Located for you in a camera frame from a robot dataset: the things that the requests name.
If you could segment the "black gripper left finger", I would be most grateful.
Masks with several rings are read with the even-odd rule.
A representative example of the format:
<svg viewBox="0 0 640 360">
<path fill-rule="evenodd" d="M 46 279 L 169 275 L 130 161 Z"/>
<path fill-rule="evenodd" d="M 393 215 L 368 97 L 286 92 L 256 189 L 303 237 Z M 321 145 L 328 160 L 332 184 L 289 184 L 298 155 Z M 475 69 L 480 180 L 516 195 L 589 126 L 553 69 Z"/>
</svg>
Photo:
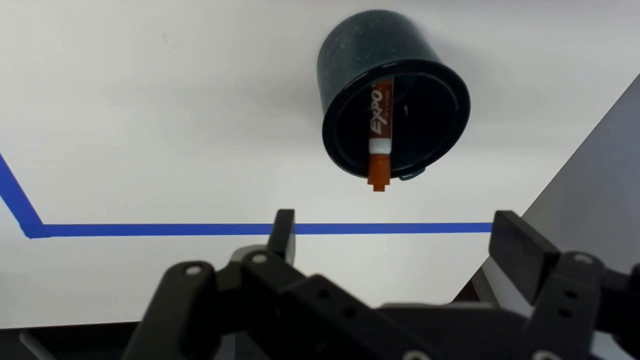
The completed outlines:
<svg viewBox="0 0 640 360">
<path fill-rule="evenodd" d="M 323 275 L 293 268 L 295 213 L 279 209 L 269 237 L 224 268 L 167 268 L 122 360 L 212 360 L 221 338 L 245 333 L 269 360 L 428 360 L 428 345 Z"/>
</svg>

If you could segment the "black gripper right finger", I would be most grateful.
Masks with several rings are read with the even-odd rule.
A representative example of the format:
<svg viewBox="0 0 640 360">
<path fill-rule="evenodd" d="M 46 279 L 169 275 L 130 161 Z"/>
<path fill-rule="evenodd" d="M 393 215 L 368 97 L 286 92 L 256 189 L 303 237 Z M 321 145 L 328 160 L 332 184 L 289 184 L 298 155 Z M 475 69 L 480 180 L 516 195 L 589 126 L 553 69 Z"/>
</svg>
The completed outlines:
<svg viewBox="0 0 640 360">
<path fill-rule="evenodd" d="M 511 209 L 494 213 L 488 250 L 532 305 L 518 360 L 600 360 L 598 332 L 640 360 L 640 266 L 624 273 L 587 252 L 561 252 Z"/>
</svg>

